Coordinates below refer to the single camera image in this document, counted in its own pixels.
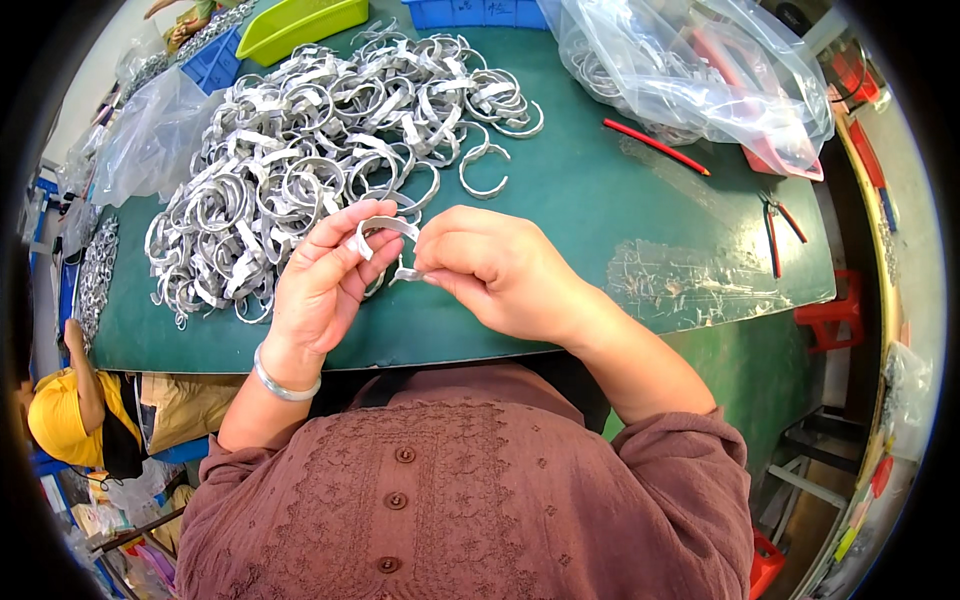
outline blue crate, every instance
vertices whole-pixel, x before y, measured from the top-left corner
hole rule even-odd
[[[524,27],[549,30],[537,0],[401,0],[417,29]]]
[[[233,85],[241,60],[234,54],[240,45],[239,27],[214,37],[180,68],[209,96],[216,89]]]

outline pliers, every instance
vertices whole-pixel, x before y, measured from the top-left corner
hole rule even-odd
[[[767,215],[767,234],[770,237],[770,254],[774,261],[774,278],[779,279],[781,275],[780,252],[777,249],[777,230],[774,228],[774,215],[777,214],[777,212],[783,215],[786,222],[789,223],[790,227],[797,233],[797,237],[800,238],[801,243],[806,243],[806,236],[801,231],[800,226],[797,225],[797,222],[794,221],[790,212],[786,209],[786,206],[774,200],[773,194],[771,194],[769,190],[760,190],[759,197],[763,200],[763,209]]]

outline red pencil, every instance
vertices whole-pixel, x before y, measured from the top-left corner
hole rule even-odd
[[[693,169],[693,170],[696,171],[697,173],[700,173],[700,174],[702,174],[702,175],[706,175],[707,177],[710,176],[710,171],[708,171],[707,169],[705,169],[705,168],[704,168],[704,165],[700,164],[700,163],[697,162],[696,160],[693,160],[692,158],[689,158],[689,157],[687,157],[687,156],[684,156],[684,155],[680,154],[679,152],[677,152],[677,151],[674,150],[673,148],[670,148],[669,146],[666,146],[666,145],[664,145],[664,144],[659,143],[656,139],[650,137],[649,135],[644,135],[643,133],[640,133],[640,132],[638,132],[637,130],[632,130],[632,129],[630,129],[629,127],[627,127],[626,125],[623,125],[623,124],[621,124],[621,123],[617,123],[616,121],[613,121],[613,120],[611,120],[611,119],[604,119],[604,120],[603,120],[603,124],[606,125],[607,127],[609,127],[609,128],[612,129],[612,130],[617,130],[618,132],[621,132],[621,133],[623,133],[623,134],[625,134],[625,135],[629,135],[630,137],[632,137],[632,138],[634,138],[634,139],[638,139],[638,140],[640,140],[641,142],[643,142],[644,144],[647,144],[648,146],[653,146],[654,148],[656,148],[657,150],[663,152],[664,154],[676,158],[677,160],[679,160],[680,162],[682,162],[682,163],[685,164],[686,166],[690,167],[691,169]]]

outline red stool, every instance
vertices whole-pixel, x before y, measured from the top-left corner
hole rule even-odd
[[[857,271],[834,271],[838,279],[847,281],[847,297],[801,306],[793,311],[793,321],[797,325],[810,325],[817,336],[817,345],[809,352],[826,352],[838,348],[849,348],[863,342],[863,323],[860,322],[860,273]],[[850,326],[850,339],[838,340],[840,323]]]
[[[750,600],[757,600],[760,594],[770,587],[784,563],[786,563],[786,557],[754,527],[754,563],[750,566]]]

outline yellow shirt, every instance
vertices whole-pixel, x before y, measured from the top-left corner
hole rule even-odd
[[[97,371],[104,388],[107,408],[130,429],[140,444],[140,431],[133,424],[120,398],[120,378]],[[36,384],[36,395],[27,412],[34,439],[47,454],[69,465],[102,467],[104,464],[104,428],[86,435],[80,417],[77,374],[67,368],[51,373]]]

